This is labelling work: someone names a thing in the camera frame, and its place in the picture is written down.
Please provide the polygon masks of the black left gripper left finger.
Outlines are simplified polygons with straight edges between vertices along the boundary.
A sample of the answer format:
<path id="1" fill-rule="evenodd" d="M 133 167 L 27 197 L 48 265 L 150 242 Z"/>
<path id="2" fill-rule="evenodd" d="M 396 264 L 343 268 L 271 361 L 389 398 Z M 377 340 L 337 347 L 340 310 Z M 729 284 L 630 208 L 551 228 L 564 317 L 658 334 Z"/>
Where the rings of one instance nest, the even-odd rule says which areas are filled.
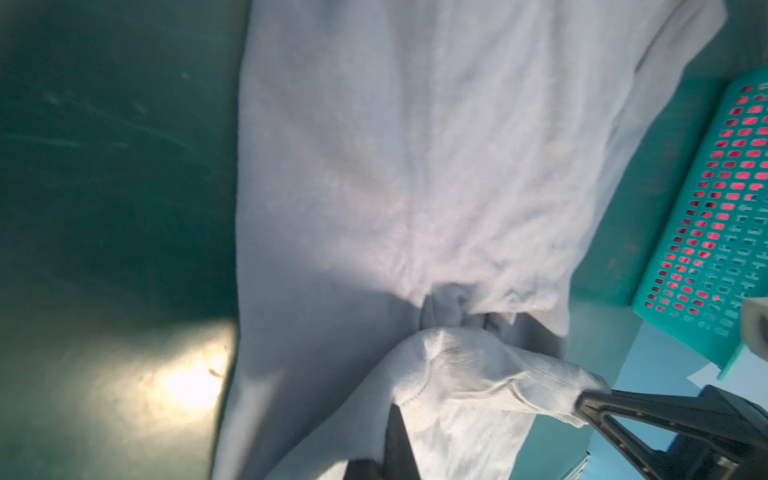
<path id="1" fill-rule="evenodd" d="M 384 473 L 373 460 L 354 460 L 347 464 L 343 480 L 384 480 Z"/>

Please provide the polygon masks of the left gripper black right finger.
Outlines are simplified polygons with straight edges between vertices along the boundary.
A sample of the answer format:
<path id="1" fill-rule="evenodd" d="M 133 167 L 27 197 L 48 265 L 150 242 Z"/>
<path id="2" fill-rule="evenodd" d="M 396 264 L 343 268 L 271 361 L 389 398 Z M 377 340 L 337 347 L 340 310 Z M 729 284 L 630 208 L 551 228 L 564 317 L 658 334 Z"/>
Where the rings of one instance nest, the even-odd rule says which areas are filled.
<path id="1" fill-rule="evenodd" d="M 420 480 L 420 474 L 400 408 L 392 404 L 385 437 L 383 478 Z"/>

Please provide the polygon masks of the grey t-shirt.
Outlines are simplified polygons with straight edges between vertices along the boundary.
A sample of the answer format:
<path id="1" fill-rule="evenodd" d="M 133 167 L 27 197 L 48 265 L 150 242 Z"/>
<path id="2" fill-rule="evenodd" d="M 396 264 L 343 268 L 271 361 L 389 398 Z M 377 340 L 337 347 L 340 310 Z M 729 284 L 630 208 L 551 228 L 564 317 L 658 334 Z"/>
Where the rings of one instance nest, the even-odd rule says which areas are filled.
<path id="1" fill-rule="evenodd" d="M 238 98 L 240 333 L 211 475 L 340 479 L 390 411 L 423 479 L 506 479 L 572 276 L 721 1 L 256 1 Z"/>

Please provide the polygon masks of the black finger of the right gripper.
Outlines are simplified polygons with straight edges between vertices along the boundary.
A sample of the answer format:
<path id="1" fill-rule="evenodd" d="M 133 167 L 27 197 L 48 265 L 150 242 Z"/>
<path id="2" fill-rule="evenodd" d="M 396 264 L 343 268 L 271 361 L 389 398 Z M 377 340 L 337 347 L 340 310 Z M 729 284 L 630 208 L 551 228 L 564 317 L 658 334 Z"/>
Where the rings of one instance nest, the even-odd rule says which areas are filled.
<path id="1" fill-rule="evenodd" d="M 585 392 L 576 411 L 646 479 L 765 479 L 767 412 L 708 385 L 696 397 Z M 676 434 L 656 450 L 618 419 Z"/>

